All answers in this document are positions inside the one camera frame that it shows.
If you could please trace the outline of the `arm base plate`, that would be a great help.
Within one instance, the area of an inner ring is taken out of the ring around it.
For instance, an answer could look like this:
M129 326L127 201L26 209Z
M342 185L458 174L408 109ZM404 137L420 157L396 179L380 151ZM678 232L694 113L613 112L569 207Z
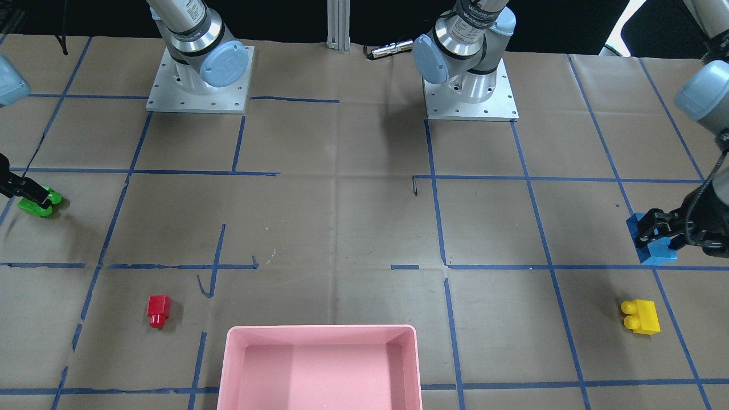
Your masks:
M520 118L503 59L487 75L465 72L440 85L422 83L429 120L514 122Z
M166 113L244 114L252 78L255 47L245 46L248 64L232 85L216 88L202 80L190 65L174 60L165 50L149 92L146 109Z

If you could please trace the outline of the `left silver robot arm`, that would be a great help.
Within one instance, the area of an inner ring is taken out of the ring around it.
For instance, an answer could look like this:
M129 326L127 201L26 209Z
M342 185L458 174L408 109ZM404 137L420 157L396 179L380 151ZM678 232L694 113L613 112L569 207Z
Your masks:
M707 37L703 67L678 91L674 103L708 130L721 151L711 173L670 212L651 208L626 224L643 264L674 260L690 245L727 257L727 2L687 1L689 16ZM505 1L458 1L430 32L417 37L412 55L424 83L451 88L470 106L489 100L495 71L516 24Z

